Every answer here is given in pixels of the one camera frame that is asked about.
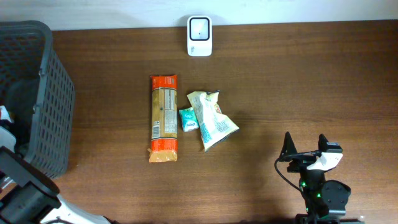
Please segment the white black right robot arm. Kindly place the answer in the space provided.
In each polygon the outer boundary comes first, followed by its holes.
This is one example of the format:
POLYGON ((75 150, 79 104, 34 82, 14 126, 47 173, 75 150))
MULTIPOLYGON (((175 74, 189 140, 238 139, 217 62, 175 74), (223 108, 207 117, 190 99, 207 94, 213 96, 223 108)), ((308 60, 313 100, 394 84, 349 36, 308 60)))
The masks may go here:
POLYGON ((346 215, 346 204, 351 188, 337 180, 326 180, 325 173, 334 169, 343 158, 343 149, 337 142, 330 142, 319 135, 316 151, 298 152, 290 133, 285 133, 280 156, 275 160, 287 162, 288 173, 300 174, 298 185, 277 173, 299 191, 305 201, 306 213, 298 214, 295 223, 339 223, 346 215))

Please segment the orange pasta package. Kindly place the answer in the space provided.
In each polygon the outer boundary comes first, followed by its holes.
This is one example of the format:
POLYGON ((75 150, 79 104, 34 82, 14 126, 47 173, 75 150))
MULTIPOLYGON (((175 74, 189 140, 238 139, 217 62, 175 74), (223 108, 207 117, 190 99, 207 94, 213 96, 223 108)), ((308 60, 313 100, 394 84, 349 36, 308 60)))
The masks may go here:
POLYGON ((151 146, 149 162, 178 158, 177 76, 154 75, 152 81, 151 146))

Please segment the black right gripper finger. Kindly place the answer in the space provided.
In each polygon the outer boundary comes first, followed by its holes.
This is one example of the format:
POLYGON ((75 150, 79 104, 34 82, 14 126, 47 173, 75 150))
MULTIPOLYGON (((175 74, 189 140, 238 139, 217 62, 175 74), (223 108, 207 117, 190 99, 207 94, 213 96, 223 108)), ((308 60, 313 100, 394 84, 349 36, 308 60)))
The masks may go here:
POLYGON ((288 161, 289 157, 296 155, 297 149, 289 132, 285 133, 284 143, 280 152, 279 159, 281 161, 288 161))
POLYGON ((327 138, 324 136, 324 134, 320 134, 318 140, 318 150, 321 152, 327 152, 328 149, 329 146, 327 138))

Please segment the yellow chip bag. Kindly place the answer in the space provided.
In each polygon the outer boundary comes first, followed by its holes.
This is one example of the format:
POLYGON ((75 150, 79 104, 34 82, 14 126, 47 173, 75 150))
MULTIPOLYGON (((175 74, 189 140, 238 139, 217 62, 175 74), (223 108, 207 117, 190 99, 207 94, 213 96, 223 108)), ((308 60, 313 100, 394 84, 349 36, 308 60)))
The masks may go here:
POLYGON ((205 152, 239 130, 239 127, 221 112, 218 105, 219 93, 194 91, 187 95, 200 127, 205 152))

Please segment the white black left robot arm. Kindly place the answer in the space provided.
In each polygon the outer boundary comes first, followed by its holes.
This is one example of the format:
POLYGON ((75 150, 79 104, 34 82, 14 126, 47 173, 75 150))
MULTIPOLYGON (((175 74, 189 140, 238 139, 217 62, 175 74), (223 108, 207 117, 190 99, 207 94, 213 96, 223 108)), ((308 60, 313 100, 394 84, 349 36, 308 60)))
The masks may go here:
POLYGON ((16 186, 1 197, 1 223, 116 223, 88 213, 60 196, 47 176, 14 153, 16 138, 1 128, 1 189, 16 186))

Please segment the teal tissue pack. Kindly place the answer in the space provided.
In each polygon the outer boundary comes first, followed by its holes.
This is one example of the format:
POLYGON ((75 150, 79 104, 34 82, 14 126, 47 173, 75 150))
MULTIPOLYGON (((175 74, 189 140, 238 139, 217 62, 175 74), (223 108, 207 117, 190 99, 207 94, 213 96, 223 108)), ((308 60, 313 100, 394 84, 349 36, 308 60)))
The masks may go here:
POLYGON ((179 115, 182 120, 182 129, 184 132, 193 131, 199 128, 197 117, 192 107, 179 110, 179 115))

